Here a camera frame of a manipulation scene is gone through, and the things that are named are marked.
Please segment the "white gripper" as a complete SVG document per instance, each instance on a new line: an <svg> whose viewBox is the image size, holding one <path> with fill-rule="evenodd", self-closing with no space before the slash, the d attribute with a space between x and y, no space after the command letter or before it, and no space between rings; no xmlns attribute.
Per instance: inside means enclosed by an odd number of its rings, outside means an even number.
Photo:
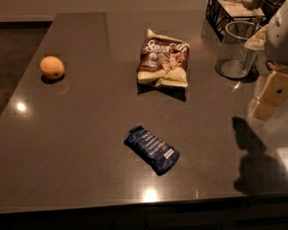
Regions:
<svg viewBox="0 0 288 230"><path fill-rule="evenodd" d="M288 0L269 21L265 36L265 53L268 60L288 65ZM287 66L272 71L259 95L259 100L274 106L281 106L288 100Z"/></svg>

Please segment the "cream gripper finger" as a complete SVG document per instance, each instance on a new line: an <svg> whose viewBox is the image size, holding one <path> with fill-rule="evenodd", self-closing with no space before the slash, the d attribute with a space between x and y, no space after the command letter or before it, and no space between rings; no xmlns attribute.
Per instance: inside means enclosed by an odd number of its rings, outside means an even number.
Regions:
<svg viewBox="0 0 288 230"><path fill-rule="evenodd" d="M259 100L252 100L248 109L251 117L263 121L269 120L277 110L277 106L270 103L263 103Z"/></svg>

